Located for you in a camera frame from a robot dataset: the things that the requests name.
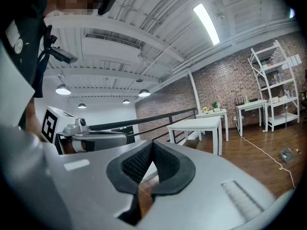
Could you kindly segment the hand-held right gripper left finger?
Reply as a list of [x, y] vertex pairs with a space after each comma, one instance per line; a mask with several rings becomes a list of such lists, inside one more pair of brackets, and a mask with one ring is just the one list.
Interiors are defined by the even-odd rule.
[[97, 217], [106, 217], [123, 229], [139, 229], [139, 184], [152, 160], [152, 142], [61, 155], [67, 182], [76, 198], [88, 203]]

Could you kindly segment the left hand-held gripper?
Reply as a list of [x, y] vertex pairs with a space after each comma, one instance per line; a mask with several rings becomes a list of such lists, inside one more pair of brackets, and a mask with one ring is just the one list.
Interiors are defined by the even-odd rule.
[[65, 154], [61, 137], [71, 137], [81, 142], [84, 151], [107, 150], [127, 144], [127, 135], [113, 131], [89, 131], [84, 118], [78, 118], [61, 109], [47, 106], [41, 135], [46, 142], [56, 146], [59, 155]]

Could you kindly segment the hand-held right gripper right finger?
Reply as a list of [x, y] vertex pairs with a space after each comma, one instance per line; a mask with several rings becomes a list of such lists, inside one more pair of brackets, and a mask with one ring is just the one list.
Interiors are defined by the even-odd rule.
[[223, 184], [238, 191], [238, 199], [252, 199], [266, 210], [274, 195], [258, 180], [223, 157], [166, 143], [189, 157], [195, 165], [193, 180], [177, 195], [156, 197], [139, 230], [232, 230], [247, 222]]

